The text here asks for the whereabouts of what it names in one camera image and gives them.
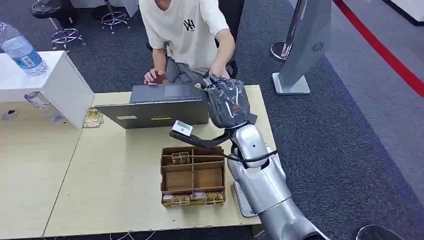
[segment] laptop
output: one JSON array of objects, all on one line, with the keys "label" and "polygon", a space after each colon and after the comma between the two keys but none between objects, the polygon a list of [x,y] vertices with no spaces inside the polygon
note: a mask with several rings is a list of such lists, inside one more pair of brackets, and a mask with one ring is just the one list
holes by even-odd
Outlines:
[{"label": "laptop", "polygon": [[94,106],[124,129],[171,127],[209,122],[205,91],[188,84],[137,85],[128,104]]}]

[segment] water bottle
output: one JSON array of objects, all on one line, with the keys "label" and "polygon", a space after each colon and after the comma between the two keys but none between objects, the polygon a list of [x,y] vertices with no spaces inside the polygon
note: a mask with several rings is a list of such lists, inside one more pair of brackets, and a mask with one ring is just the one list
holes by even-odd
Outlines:
[{"label": "water bottle", "polygon": [[31,43],[3,21],[0,21],[0,48],[28,75],[36,76],[47,70],[46,63]]},{"label": "water bottle", "polygon": [[57,110],[56,107],[53,106],[53,104],[51,104],[41,92],[33,91],[30,94],[25,94],[24,97],[36,109],[42,111],[51,122],[59,121],[64,117],[62,113]]}]

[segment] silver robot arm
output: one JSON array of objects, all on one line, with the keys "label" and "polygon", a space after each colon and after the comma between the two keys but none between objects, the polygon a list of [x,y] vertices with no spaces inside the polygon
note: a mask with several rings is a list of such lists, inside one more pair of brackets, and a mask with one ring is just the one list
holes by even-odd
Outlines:
[{"label": "silver robot arm", "polygon": [[216,76],[205,78],[204,82],[211,120],[218,128],[224,129],[224,134],[204,140],[191,133],[179,132],[179,127],[176,127],[169,135],[206,148],[231,140],[231,154],[225,155],[228,168],[272,239],[304,240],[318,235],[321,239],[330,240],[293,202],[277,151],[265,143],[254,125],[256,116],[250,114],[243,83]]},{"label": "silver robot arm", "polygon": [[[252,124],[238,129],[231,141],[237,145],[235,155],[240,151],[243,157],[256,158],[272,152],[259,130]],[[250,207],[258,214],[262,226],[272,239],[303,240],[320,235],[329,240],[302,214],[293,201],[278,153],[246,164],[250,168],[246,168],[242,162],[227,161],[234,180],[240,184]]]}]

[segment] white t-shirt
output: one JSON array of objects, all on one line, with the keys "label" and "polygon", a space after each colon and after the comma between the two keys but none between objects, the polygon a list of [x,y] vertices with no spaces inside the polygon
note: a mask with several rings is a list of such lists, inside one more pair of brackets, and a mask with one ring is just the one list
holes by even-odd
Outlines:
[{"label": "white t-shirt", "polygon": [[175,62],[209,70],[217,55],[215,35],[229,29],[218,0],[171,0],[166,11],[155,0],[140,0],[139,7],[152,48],[169,42],[168,56]]}]

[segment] red stripe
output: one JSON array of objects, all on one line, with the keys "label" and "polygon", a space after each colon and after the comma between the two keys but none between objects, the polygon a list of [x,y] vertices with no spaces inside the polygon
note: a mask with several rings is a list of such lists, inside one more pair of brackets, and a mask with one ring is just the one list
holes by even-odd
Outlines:
[{"label": "red stripe", "polygon": [[359,20],[343,0],[333,0],[349,22],[358,30],[371,47],[387,64],[421,97],[424,97],[424,83],[415,76],[399,59],[395,57],[374,34]]}]

